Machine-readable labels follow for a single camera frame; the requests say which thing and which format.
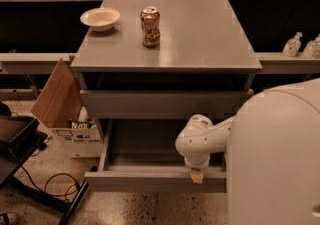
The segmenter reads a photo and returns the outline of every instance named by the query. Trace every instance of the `can lid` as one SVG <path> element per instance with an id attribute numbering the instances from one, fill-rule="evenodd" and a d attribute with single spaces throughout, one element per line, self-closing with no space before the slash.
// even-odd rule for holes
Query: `can lid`
<path id="1" fill-rule="evenodd" d="M 148 7 L 144 8 L 142 11 L 143 11 L 144 13 L 152 14 L 152 13 L 157 13 L 157 12 L 158 12 L 158 9 L 155 8 L 154 6 L 148 6 Z"/>

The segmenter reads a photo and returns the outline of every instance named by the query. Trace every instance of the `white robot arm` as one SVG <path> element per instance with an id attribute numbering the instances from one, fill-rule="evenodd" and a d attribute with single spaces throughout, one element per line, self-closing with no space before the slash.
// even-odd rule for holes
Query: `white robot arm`
<path id="1" fill-rule="evenodd" d="M 186 167 L 194 183 L 202 183 L 209 166 L 210 153 L 226 152 L 233 117 L 213 125 L 203 115 L 194 115 L 176 140 L 176 149 L 184 156 Z"/>

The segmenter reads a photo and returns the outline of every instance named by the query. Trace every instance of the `drawer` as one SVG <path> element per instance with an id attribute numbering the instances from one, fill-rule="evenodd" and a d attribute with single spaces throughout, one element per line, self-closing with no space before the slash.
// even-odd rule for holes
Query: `drawer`
<path id="1" fill-rule="evenodd" d="M 175 139 L 184 120 L 112 120 L 97 172 L 85 177 L 92 191 L 226 192 L 223 153 L 211 157 L 203 184 L 193 184 Z"/>
<path id="2" fill-rule="evenodd" d="M 81 91 L 95 119 L 185 119 L 195 113 L 225 119 L 252 96 L 252 91 Z"/>

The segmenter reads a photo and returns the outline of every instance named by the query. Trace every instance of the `person's foot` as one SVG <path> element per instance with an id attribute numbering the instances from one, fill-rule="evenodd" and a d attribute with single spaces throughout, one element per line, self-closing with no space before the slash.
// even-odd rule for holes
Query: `person's foot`
<path id="1" fill-rule="evenodd" d="M 14 212 L 0 213 L 0 225 L 15 225 L 19 220 L 19 215 Z"/>

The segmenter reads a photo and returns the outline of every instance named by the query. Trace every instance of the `white bowl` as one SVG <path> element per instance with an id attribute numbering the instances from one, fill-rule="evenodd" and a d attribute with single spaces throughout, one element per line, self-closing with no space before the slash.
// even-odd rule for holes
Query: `white bowl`
<path id="1" fill-rule="evenodd" d="M 81 15 L 80 20 L 92 30 L 101 32 L 110 30 L 119 18 L 120 13 L 117 10 L 101 7 L 85 12 Z"/>

